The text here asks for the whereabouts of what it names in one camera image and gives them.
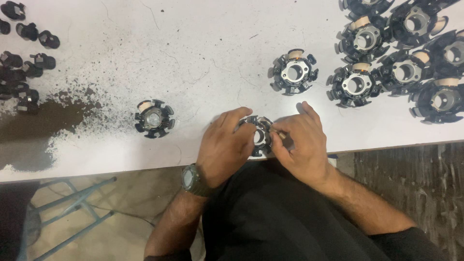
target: black shirt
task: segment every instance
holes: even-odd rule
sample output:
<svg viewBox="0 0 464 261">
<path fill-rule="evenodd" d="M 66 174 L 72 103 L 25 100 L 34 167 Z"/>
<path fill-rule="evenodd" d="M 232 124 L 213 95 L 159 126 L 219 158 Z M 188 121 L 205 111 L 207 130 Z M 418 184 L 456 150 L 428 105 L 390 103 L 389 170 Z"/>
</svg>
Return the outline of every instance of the black shirt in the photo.
<svg viewBox="0 0 464 261">
<path fill-rule="evenodd" d="M 247 163 L 205 207 L 206 261 L 446 260 L 418 228 L 364 235 L 276 161 Z M 190 260 L 188 250 L 149 260 Z"/>
</svg>

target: dirty floor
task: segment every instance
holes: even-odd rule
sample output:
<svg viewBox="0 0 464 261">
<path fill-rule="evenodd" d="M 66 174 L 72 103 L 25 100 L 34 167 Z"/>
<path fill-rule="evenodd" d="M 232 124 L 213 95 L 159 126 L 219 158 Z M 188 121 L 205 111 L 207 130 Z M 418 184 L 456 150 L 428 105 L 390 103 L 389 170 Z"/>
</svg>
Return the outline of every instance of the dirty floor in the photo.
<svg viewBox="0 0 464 261">
<path fill-rule="evenodd" d="M 450 260 L 461 260 L 463 152 L 463 144 L 447 144 L 343 153 L 338 154 L 336 165 L 408 213 Z M 180 173 L 181 167 L 175 167 L 70 179 L 81 190 L 116 176 L 116 182 L 104 185 L 87 200 L 98 207 L 96 212 L 100 216 L 109 210 L 116 213 L 47 260 L 142 260 L 152 224 L 158 222 L 180 190 Z M 32 203 L 42 206 L 70 193 L 66 184 L 58 183 L 39 189 Z M 68 205 L 66 202 L 42 212 L 42 221 L 60 214 Z M 80 209 L 46 226 L 28 248 L 28 259 L 39 257 L 93 222 L 93 217 Z M 193 260 L 203 260 L 201 231 L 191 252 Z"/>
</svg>

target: wristwatch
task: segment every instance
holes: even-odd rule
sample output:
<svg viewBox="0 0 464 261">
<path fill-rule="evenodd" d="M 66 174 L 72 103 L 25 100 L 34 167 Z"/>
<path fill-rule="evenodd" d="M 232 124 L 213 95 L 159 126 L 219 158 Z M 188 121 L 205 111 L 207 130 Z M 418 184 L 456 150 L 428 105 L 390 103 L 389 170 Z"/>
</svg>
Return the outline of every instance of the wristwatch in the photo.
<svg viewBox="0 0 464 261">
<path fill-rule="evenodd" d="M 197 196 L 208 197 L 213 189 L 206 185 L 195 164 L 188 165 L 182 172 L 182 187 Z"/>
</svg>

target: metal stool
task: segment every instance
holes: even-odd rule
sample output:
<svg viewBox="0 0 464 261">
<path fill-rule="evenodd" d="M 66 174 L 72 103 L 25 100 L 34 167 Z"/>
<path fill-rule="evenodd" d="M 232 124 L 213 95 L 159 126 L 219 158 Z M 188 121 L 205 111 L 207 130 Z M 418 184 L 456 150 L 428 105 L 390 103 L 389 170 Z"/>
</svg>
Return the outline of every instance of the metal stool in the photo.
<svg viewBox="0 0 464 261">
<path fill-rule="evenodd" d="M 25 224 L 24 224 L 24 228 L 23 228 L 23 236 L 22 236 L 22 242 L 21 242 L 21 251 L 19 253 L 19 256 L 17 258 L 17 261 L 26 261 L 27 260 L 27 255 L 26 255 L 26 248 L 27 248 L 27 235 L 30 233 L 30 232 L 33 232 L 37 229 L 42 229 L 43 227 L 55 222 L 56 220 L 60 219 L 60 218 L 63 218 L 71 213 L 73 213 L 74 211 L 78 210 L 78 209 L 81 209 L 81 208 L 84 208 L 86 209 L 94 218 L 95 218 L 95 222 L 92 223 L 91 225 L 89 225 L 88 227 L 82 229 L 81 231 L 77 232 L 75 235 L 71 236 L 70 238 L 68 238 L 67 240 L 63 241 L 61 244 L 57 245 L 56 247 L 50 249 L 48 252 L 46 252 L 45 254 L 41 255 L 40 257 L 34 259 L 35 261 L 41 261 L 41 260 L 44 260 L 46 259 L 47 257 L 51 256 L 52 254 L 54 254 L 55 252 L 57 252 L 58 250 L 62 249 L 63 247 L 65 247 L 67 244 L 71 243 L 72 241 L 74 241 L 76 238 L 80 237 L 81 235 L 89 232 L 92 228 L 96 227 L 98 224 L 102 223 L 103 221 L 105 221 L 107 218 L 109 218 L 110 216 L 114 215 L 114 212 L 113 211 L 110 211 L 108 214 L 104 215 L 103 217 L 99 217 L 97 215 L 97 213 L 94 211 L 94 209 L 85 201 L 87 199 L 87 197 L 90 196 L 90 194 L 92 194 L 95 190 L 97 190 L 98 188 L 100 188 L 101 186 L 103 185 L 106 185 L 108 183 L 112 183 L 114 181 L 116 181 L 117 178 L 116 177 L 113 177 L 111 179 L 108 179 L 108 180 L 105 180 L 105 181 L 102 181 L 98 184 L 95 184 L 91 187 L 88 187 L 86 189 L 83 189 L 81 191 L 78 191 L 73 184 L 71 184 L 71 182 L 68 180 L 68 179 L 59 179 L 59 180 L 54 180 L 54 181 L 50 181 L 50 182 L 47 182 L 47 183 L 44 183 L 44 184 L 41 184 L 39 186 L 39 189 L 41 188 L 45 188 L 45 187 L 48 187 L 50 185 L 53 185 L 53 184 L 57 184 L 57 183 L 61 183 L 61 182 L 64 182 L 66 183 L 66 185 L 68 185 L 68 187 L 73 191 L 73 194 L 69 195 L 69 196 L 65 196 L 63 198 L 60 198 L 58 200 L 55 200 L 53 202 L 50 202 L 48 204 L 45 204 L 41 207 L 38 207 L 38 208 L 30 208 L 28 207 L 27 209 L 27 214 L 26 214 L 26 221 L 25 221 Z M 28 220 L 30 220 L 30 218 L 34 215 L 38 215 L 40 212 L 46 210 L 46 209 L 49 209 L 49 208 L 52 208 L 52 207 L 55 207 L 63 202 L 66 202 L 68 200 L 71 200 L 71 199 L 75 199 L 77 198 L 77 200 L 71 204 L 67 209 L 65 209 L 61 214 L 59 214 L 58 216 L 54 217 L 54 218 L 51 218 L 45 222 L 42 222 L 40 224 L 40 226 L 38 228 L 31 228 L 30 227 L 30 223 L 28 222 Z"/>
</svg>

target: forearm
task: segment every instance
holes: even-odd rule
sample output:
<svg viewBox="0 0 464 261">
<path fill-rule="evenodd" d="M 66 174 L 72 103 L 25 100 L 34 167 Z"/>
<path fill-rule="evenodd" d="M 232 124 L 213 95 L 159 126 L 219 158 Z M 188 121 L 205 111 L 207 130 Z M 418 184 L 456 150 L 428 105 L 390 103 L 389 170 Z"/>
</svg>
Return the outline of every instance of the forearm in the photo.
<svg viewBox="0 0 464 261">
<path fill-rule="evenodd" d="M 206 200 L 179 192 L 151 233 L 144 256 L 162 256 L 190 248 Z"/>
<path fill-rule="evenodd" d="M 367 235 L 399 232 L 415 227 L 415 222 L 363 185 L 335 168 L 319 192 L 340 205 L 345 213 Z"/>
</svg>

